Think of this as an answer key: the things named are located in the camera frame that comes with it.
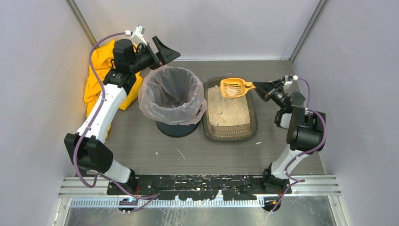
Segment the orange plastic litter scoop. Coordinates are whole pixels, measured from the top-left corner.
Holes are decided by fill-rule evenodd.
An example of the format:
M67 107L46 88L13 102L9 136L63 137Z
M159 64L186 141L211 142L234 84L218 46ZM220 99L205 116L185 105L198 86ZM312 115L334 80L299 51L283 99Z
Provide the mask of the orange plastic litter scoop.
M250 90L256 89L252 82L242 78L226 78L220 81L222 96L226 98L239 98L245 96Z

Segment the translucent trash bag liner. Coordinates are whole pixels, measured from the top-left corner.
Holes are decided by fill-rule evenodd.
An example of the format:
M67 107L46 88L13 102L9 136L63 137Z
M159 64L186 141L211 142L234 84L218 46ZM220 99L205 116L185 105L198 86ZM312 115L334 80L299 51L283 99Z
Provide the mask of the translucent trash bag liner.
M151 71L139 89L138 102L144 116L167 125L197 124L207 110L203 83L182 67Z

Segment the dark translucent litter box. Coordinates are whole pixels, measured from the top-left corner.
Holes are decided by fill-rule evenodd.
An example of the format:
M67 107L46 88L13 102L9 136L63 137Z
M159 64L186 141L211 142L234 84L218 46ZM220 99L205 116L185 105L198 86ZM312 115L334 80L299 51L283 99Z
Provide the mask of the dark translucent litter box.
M205 135L215 141L238 141L258 133L258 121L253 96L248 92L239 98L225 98L221 93L222 77L204 83L207 102L202 121Z

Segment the black trash bin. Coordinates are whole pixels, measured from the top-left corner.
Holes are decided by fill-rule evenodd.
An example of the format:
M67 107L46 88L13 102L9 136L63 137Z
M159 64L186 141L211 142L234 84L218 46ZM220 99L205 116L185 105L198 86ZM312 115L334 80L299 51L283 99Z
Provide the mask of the black trash bin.
M156 121L156 125L159 131L164 135L173 138L181 138L190 135L197 129L199 124L200 123L198 122L197 124L189 124L189 125L168 125Z

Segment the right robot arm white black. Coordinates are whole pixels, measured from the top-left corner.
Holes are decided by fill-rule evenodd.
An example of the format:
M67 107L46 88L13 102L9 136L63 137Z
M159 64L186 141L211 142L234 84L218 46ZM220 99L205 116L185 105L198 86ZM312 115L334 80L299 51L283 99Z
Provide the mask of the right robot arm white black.
M274 123L286 129L287 146L280 157L263 171L260 188L267 193L282 193L290 189L292 171L304 158L319 152L326 142L326 115L310 110L309 99L300 92L287 94L285 88L299 77L284 76L270 82L253 82L259 97L267 102L272 100L280 109Z

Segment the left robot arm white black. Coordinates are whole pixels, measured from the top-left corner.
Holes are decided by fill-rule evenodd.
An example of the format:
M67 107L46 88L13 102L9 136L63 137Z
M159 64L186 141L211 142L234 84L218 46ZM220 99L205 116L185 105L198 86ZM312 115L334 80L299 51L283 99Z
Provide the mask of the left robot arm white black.
M104 79L96 78L101 89L99 98L77 132L68 133L64 138L78 177L82 176L80 169L84 169L119 184L136 184L135 172L117 162L104 142L119 106L137 81L136 74L146 68L158 69L181 55L157 36L152 40L157 52L145 42L135 44L129 39L121 39L114 43L110 70Z

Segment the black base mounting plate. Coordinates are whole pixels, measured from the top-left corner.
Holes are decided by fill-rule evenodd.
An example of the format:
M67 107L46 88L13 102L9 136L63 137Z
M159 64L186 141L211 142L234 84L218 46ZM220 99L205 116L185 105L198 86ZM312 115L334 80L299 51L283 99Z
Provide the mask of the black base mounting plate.
M224 201L254 200L258 195L281 195L288 179L266 175L137 175L133 183L120 187L109 183L108 195L156 195L157 200L214 200L220 194Z

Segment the aluminium rail frame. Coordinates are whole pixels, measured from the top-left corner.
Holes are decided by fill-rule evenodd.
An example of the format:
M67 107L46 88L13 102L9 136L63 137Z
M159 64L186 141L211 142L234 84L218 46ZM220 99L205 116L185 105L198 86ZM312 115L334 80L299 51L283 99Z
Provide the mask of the aluminium rail frame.
M94 188L85 187L78 178L65 178L59 197L69 198L71 207L82 208L118 208L122 211L137 207L146 208L229 208L229 207L267 207L279 202L280 197L338 197L341 195L338 182L329 175L297 176L298 182L291 182L290 189L281 195L258 195L254 200L224 201L219 194L214 200L181 201L179 199L163 201L152 196L108 195L110 181L100 178Z

